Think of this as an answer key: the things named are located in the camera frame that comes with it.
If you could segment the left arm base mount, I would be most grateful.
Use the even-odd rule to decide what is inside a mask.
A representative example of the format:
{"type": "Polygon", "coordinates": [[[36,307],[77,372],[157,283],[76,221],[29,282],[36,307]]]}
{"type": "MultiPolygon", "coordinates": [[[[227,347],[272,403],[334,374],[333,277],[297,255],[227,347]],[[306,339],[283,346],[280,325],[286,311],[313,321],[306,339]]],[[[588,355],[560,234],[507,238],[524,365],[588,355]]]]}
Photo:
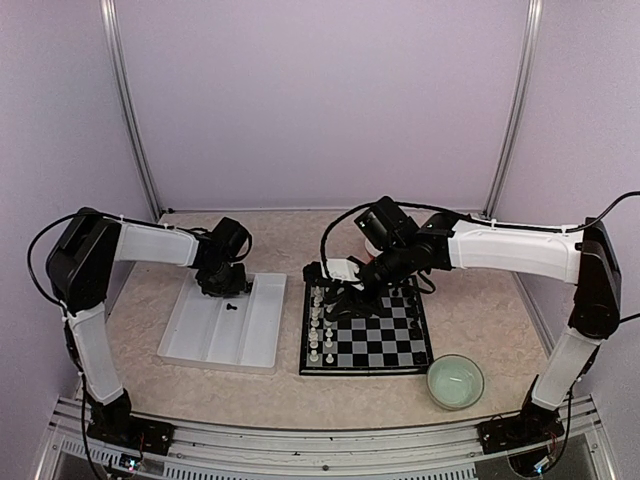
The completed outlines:
{"type": "Polygon", "coordinates": [[[127,412],[91,412],[87,428],[90,438],[119,447],[166,456],[175,427],[167,422],[136,417],[127,412]]]}

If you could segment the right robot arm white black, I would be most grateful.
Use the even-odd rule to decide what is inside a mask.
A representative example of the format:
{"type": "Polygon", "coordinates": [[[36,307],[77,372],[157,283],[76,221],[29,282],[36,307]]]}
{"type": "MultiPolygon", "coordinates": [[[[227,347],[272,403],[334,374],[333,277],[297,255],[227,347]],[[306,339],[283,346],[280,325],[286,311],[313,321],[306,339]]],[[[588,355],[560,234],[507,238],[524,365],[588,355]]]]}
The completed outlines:
{"type": "Polygon", "coordinates": [[[383,196],[345,212],[378,254],[362,264],[322,253],[322,277],[347,287],[358,299],[433,270],[502,270],[575,286],[567,325],[511,423],[518,442],[535,442],[601,345],[626,321],[620,313],[621,271],[602,216],[578,225],[539,226],[483,220],[429,205],[432,215],[419,225],[405,212],[410,206],[383,196]]]}

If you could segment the left aluminium frame post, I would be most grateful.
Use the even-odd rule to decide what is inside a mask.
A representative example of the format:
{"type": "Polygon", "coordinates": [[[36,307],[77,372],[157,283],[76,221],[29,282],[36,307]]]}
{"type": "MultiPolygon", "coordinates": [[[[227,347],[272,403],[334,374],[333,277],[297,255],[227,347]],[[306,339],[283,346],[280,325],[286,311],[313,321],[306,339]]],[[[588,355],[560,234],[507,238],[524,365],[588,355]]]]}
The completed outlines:
{"type": "Polygon", "coordinates": [[[163,214],[163,206],[146,156],[135,112],[119,29],[116,2],[113,0],[101,0],[99,4],[116,90],[133,154],[134,165],[140,178],[142,192],[151,217],[154,220],[158,220],[163,214]]]}

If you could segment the aluminium frame post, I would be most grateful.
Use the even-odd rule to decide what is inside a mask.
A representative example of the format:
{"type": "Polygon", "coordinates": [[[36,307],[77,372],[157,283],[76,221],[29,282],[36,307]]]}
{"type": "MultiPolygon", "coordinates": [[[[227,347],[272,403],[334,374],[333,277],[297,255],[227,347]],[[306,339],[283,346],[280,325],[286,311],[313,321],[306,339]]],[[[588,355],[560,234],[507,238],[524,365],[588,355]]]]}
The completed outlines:
{"type": "Polygon", "coordinates": [[[151,217],[154,220],[158,220],[163,214],[163,206],[146,156],[135,112],[119,29],[116,2],[113,0],[101,0],[99,4],[116,90],[133,154],[134,165],[140,178],[142,192],[151,217]]]}
{"type": "Polygon", "coordinates": [[[509,168],[512,164],[518,133],[525,111],[531,75],[535,65],[535,56],[543,16],[543,8],[543,0],[530,0],[528,2],[514,91],[507,115],[505,132],[499,150],[498,163],[483,208],[483,215],[486,218],[495,217],[501,195],[506,186],[509,168]]]}

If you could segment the right aluminium frame post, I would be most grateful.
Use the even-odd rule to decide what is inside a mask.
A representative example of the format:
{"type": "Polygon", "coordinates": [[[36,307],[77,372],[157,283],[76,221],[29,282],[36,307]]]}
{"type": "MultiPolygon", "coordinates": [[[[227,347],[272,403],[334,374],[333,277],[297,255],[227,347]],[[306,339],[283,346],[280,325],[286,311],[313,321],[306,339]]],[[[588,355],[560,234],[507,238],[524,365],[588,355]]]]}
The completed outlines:
{"type": "Polygon", "coordinates": [[[543,16],[543,8],[543,0],[530,0],[528,2],[514,91],[507,115],[505,132],[499,150],[498,163],[483,208],[483,215],[486,218],[495,217],[501,195],[506,186],[509,168],[512,164],[518,133],[525,111],[531,75],[535,65],[535,56],[543,16]]]}

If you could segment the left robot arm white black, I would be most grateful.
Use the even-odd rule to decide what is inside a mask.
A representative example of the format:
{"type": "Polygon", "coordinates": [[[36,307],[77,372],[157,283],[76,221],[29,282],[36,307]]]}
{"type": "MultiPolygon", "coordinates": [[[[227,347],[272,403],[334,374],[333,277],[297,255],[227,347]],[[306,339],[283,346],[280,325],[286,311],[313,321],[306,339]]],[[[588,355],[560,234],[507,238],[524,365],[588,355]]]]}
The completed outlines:
{"type": "Polygon", "coordinates": [[[42,296],[60,308],[68,351],[83,382],[92,423],[121,445],[133,443],[140,424],[116,372],[106,333],[106,299],[118,262],[192,269],[205,296],[232,297],[249,288],[244,259],[253,237],[224,217],[215,227],[181,228],[101,212],[90,207],[43,228],[64,228],[45,261],[51,289],[42,296]]]}

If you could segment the black white chessboard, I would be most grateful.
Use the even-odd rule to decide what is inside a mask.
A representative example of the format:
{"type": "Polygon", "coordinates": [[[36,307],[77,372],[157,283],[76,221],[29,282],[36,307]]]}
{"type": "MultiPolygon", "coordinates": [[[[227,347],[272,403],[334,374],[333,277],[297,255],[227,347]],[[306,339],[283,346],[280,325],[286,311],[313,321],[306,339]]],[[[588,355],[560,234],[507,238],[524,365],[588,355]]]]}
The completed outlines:
{"type": "Polygon", "coordinates": [[[407,310],[412,307],[407,304],[407,296],[402,288],[401,296],[393,296],[392,287],[388,294],[382,297],[386,307],[385,315],[381,318],[354,318],[328,320],[333,323],[333,337],[326,338],[324,326],[325,299],[329,288],[305,283],[304,310],[302,317],[302,333],[299,354],[299,373],[303,376],[376,376],[376,375],[418,375],[427,372],[434,362],[425,310],[422,302],[422,289],[418,277],[412,276],[401,282],[402,286],[410,285],[414,289],[417,300],[415,307],[419,311],[418,318],[410,318],[407,310]],[[319,334],[317,344],[310,344],[308,335],[313,331],[311,327],[311,310],[313,307],[313,289],[321,287],[323,300],[319,306],[322,309],[316,329],[319,334]],[[411,330],[409,322],[419,321],[420,329],[411,330]],[[325,348],[325,341],[331,339],[334,345],[325,348]],[[309,354],[316,350],[319,360],[309,361],[309,354]],[[427,363],[416,365],[414,354],[424,352],[427,363]],[[334,363],[326,363],[326,355],[333,354],[334,363]]]}

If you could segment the front aluminium rail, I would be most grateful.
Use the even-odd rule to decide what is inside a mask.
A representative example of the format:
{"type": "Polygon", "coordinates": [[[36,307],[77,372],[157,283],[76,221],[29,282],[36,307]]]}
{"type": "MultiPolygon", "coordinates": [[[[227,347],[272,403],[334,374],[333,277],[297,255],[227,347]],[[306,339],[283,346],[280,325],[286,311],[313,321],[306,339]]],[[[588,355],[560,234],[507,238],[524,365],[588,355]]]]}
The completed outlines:
{"type": "MultiPolygon", "coordinates": [[[[505,474],[507,456],[542,448],[484,454],[477,424],[486,418],[418,427],[365,430],[283,430],[178,421],[167,456],[143,453],[142,471],[123,471],[122,455],[137,452],[88,440],[96,468],[109,466],[134,479],[471,479],[481,463],[505,474]]],[[[62,454],[81,459],[80,401],[59,398],[30,475],[53,479],[62,454]]],[[[621,479],[611,446],[590,397],[572,402],[571,445],[544,479],[621,479]]]]}

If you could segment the white plastic compartment tray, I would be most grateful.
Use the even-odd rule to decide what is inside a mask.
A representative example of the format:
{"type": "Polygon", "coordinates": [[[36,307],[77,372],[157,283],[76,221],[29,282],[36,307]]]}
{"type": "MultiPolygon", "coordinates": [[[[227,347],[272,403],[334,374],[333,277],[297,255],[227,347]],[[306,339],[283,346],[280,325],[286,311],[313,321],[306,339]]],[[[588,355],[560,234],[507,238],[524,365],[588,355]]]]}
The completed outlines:
{"type": "Polygon", "coordinates": [[[195,276],[185,277],[157,355],[163,362],[220,371],[272,374],[287,276],[249,276],[250,291],[221,298],[204,295],[195,276]],[[225,309],[231,303],[234,312],[225,309]]]}

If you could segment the green glass bowl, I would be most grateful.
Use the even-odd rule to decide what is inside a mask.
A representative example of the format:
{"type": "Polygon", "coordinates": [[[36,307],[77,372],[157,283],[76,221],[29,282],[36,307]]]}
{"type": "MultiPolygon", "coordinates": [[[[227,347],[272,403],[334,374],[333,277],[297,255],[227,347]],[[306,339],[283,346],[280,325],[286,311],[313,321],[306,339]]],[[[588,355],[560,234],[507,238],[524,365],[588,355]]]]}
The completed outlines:
{"type": "Polygon", "coordinates": [[[447,354],[436,359],[427,370],[426,384],[435,404],[450,411],[473,406],[485,390],[485,378],[480,367],[459,354],[447,354]]]}

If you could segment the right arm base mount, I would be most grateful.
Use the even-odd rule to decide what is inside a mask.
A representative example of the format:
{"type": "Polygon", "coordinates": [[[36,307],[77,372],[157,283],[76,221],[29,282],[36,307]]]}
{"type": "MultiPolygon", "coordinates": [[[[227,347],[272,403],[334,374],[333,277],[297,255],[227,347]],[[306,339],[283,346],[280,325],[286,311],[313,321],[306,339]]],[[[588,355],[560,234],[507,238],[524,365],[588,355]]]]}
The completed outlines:
{"type": "Polygon", "coordinates": [[[522,408],[515,415],[483,421],[476,429],[485,455],[526,447],[565,434],[558,410],[550,411],[535,405],[522,408]]]}

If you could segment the red white bowl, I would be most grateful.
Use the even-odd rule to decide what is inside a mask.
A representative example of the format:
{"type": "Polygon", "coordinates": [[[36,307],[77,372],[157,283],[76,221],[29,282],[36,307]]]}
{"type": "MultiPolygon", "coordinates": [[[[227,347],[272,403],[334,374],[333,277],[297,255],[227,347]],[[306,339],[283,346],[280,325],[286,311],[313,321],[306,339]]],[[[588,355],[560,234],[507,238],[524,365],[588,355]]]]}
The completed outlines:
{"type": "Polygon", "coordinates": [[[373,259],[380,254],[380,251],[377,250],[368,239],[365,240],[365,250],[370,259],[373,259]]]}

